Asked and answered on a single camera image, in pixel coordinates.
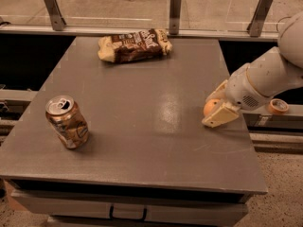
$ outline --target gray table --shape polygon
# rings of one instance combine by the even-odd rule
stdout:
[[[241,208],[250,196],[265,194],[267,187],[243,118],[217,129],[201,124],[205,97],[228,77],[219,43],[170,40],[173,52],[166,58],[112,65],[99,60],[98,38],[78,37],[0,148],[0,176],[17,183],[177,190],[213,193],[216,198],[234,194],[237,202],[224,204],[238,203]],[[90,138],[76,150],[64,148],[46,122],[45,104],[57,95],[72,96],[89,124]],[[21,196],[19,201],[30,209],[32,201],[23,200],[42,196],[41,191],[39,197],[27,190],[19,189],[15,198]]]

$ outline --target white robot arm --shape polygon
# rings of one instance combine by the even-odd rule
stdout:
[[[303,12],[280,30],[278,47],[243,65],[206,99],[202,122],[217,127],[236,119],[240,109],[255,110],[275,95],[299,87],[303,87]]]

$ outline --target floor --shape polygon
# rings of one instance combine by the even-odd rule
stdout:
[[[168,27],[169,0],[57,0],[70,26]],[[244,31],[258,0],[182,0],[181,29]],[[50,25],[43,0],[0,0],[0,17],[14,25]],[[303,10],[303,0],[274,0],[264,31],[276,32]],[[269,193],[248,202],[236,227],[303,227],[303,140],[254,139]],[[47,216],[12,211],[0,199],[0,226],[46,226]]]

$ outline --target soda can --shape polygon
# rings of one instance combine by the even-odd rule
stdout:
[[[56,96],[45,106],[46,118],[66,148],[78,148],[88,139],[87,123],[71,96]]]

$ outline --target snack bag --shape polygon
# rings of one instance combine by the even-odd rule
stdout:
[[[103,61],[123,63],[168,55],[172,45],[165,29],[102,37],[98,56]]]

